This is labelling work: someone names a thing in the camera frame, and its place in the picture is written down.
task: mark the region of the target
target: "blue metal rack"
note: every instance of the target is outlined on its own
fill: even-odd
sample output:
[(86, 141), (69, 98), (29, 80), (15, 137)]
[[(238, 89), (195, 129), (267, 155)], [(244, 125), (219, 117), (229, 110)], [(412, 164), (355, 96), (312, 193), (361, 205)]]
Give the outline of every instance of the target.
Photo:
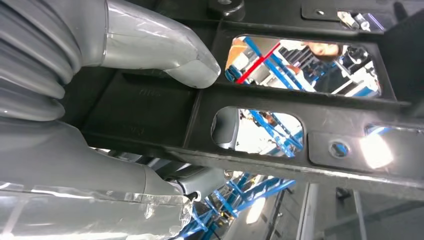
[(215, 219), (221, 216), (221, 212), (227, 211), (232, 217), (237, 218), (239, 213), (255, 203), (260, 198), (267, 198), (283, 191), (295, 184), (294, 180), (284, 180), (276, 177), (266, 179), (253, 187), (243, 190), (245, 184), (250, 177), (249, 173), (244, 173), (238, 183), (232, 180), (227, 182), (227, 186), (232, 189), (228, 198), (225, 198), (218, 190), (213, 194), (222, 203), (220, 208), (215, 208), (210, 199), (204, 199), (209, 210), (198, 215), (195, 207), (193, 207), (191, 222), (180, 232), (179, 238), (187, 238), (199, 231), (203, 231), (202, 240), (209, 240), (213, 232), (219, 227), (215, 223)]

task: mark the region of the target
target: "cable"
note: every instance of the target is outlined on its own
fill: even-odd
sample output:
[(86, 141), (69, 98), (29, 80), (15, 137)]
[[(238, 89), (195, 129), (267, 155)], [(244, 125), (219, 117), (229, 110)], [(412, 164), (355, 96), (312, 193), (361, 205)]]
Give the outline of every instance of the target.
[(218, 236), (218, 234), (215, 232), (215, 230), (212, 230), (212, 233), (216, 236), (216, 238), (217, 238), (218, 240), (221, 240), (220, 236)]

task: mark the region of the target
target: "bolt hole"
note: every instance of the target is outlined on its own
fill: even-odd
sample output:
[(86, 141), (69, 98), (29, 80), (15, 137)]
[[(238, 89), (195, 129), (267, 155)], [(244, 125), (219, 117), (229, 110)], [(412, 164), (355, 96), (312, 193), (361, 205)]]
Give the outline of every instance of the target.
[(330, 145), (330, 154), (336, 158), (344, 158), (349, 154), (349, 148), (346, 144), (335, 141)]
[(218, 0), (218, 3), (222, 4), (222, 5), (228, 5), (231, 4), (233, 1), (231, 0)]
[(326, 14), (325, 12), (323, 12), (323, 11), (321, 11), (321, 10), (319, 10), (319, 9), (315, 10), (315, 13), (316, 13), (317, 15), (320, 15), (320, 16), (324, 16), (324, 15)]

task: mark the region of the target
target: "black metal frame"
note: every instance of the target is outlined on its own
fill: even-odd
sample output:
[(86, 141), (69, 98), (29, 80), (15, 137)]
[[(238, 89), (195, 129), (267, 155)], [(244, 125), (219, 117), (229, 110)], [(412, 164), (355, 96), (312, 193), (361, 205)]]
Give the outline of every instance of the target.
[[(86, 68), (66, 88), (62, 102), (66, 108), (63, 120), (79, 128), (93, 147), (424, 200), (421, 178), (408, 172), (393, 175), (393, 172), (368, 169), (357, 145), (358, 139), (365, 134), (364, 129), (371, 124), (424, 127), (423, 119), (406, 114), (413, 107), (411, 103), (395, 101), (395, 94), (398, 99), (410, 102), (421, 97), (423, 83), (418, 81), (418, 70), (423, 61), (419, 55), (423, 46), (420, 46), (422, 38), (416, 36), (422, 33), (416, 32), (424, 24), (424, 11), (410, 18), (409, 23), (399, 24), (382, 34), (346, 30), (330, 18), (305, 19), (301, 16), (301, 9), (308, 8), (308, 1), (244, 2), (245, 16), (240, 21), (210, 19), (206, 14), (206, 1), (162, 0), (151, 4), (152, 1), (149, 7), (192, 28), (209, 47), (222, 69), (233, 38), (240, 35), (361, 43), (373, 56), (382, 99), (235, 85), (229, 83), (223, 74), (213, 86), (193, 89), (158, 70)], [(338, 6), (329, 5), (328, 0), (320, 2), (327, 6), (325, 11), (331, 11), (333, 7), (334, 10), (344, 9), (338, 6), (351, 1), (336, 1)], [(359, 6), (362, 2), (366, 3), (362, 5), (365, 8), (351, 10), (386, 10), (394, 16), (387, 6), (382, 7), (373, 1), (355, 1), (354, 4)], [(391, 34), (399, 29), (404, 35)], [(406, 36), (418, 39), (412, 43), (402, 40)], [(389, 42), (405, 51), (415, 52), (409, 53), (409, 56), (393, 53), (388, 47)], [(397, 58), (406, 62), (411, 55), (412, 59), (419, 61), (402, 64), (403, 68), (392, 60)], [(415, 87), (409, 94), (404, 89), (392, 89), (391, 83), (399, 85), (400, 81), (404, 81), (398, 74), (400, 71), (409, 71), (408, 82)], [(289, 159), (219, 148), (211, 138), (211, 127), (217, 111), (225, 107), (295, 116), (307, 136), (303, 139), (304, 150)], [(320, 151), (328, 141), (336, 138), (348, 143), (351, 149), (348, 161), (340, 161), (328, 151)]]

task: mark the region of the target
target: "protective cover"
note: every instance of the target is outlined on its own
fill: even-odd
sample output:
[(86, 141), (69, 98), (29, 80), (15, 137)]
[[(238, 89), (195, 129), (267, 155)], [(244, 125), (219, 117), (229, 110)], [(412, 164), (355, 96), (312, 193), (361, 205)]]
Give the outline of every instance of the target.
[(2, 240), (165, 240), (189, 223), (191, 212), (182, 195), (0, 182)]

